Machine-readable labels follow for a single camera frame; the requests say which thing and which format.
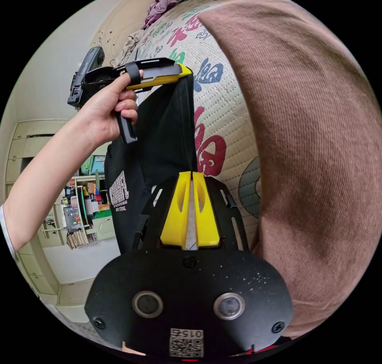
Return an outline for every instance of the white sleeve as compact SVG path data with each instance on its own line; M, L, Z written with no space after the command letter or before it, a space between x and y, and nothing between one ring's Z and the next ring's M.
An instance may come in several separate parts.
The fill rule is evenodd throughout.
M14 248L12 246L11 239L9 238L9 234L8 234L8 230L7 230L7 225L5 223L3 205L0 206L0 227L1 227L2 231L3 231L3 234L4 234L5 240L7 242L9 251L11 252L13 259L15 259L16 258L16 254L15 254L15 250L14 250Z

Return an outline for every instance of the pink fabric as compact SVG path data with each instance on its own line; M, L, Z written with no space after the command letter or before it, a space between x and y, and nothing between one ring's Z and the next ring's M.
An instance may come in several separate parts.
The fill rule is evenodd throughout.
M147 29L156 22L166 11L170 10L177 4L176 0L155 0L155 2L147 10L147 18L144 21L143 29Z

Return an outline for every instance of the screw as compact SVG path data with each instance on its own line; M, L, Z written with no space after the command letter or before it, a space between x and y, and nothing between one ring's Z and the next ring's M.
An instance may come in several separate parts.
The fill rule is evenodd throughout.
M283 321L278 321L273 327L272 332L273 333L279 333L281 332L285 327L285 323Z
M185 257L183 259L183 266L187 267L188 269L191 269L196 266L196 259L195 257Z
M104 329L105 328L105 322L99 318L99 317L96 317L94 319L94 325L99 328L99 329Z

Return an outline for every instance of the wall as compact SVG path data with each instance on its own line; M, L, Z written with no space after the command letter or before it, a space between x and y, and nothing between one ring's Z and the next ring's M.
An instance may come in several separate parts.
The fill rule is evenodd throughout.
M3 117L0 121L0 204L5 201L5 173L8 160L9 148L11 147L12 137L16 130L17 115L15 108L15 89L9 96Z
M18 121L70 119L76 114L67 104L73 74L89 51L95 33L121 1L90 3L45 40L16 83Z

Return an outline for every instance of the hand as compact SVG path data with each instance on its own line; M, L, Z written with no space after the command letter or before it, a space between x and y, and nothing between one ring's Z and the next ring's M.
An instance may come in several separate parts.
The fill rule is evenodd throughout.
M136 93L125 90L130 82L128 73L121 75L92 96L77 114L84 129L88 130L89 137L94 139L96 148L119 136L115 112L121 112L133 124L137 121Z

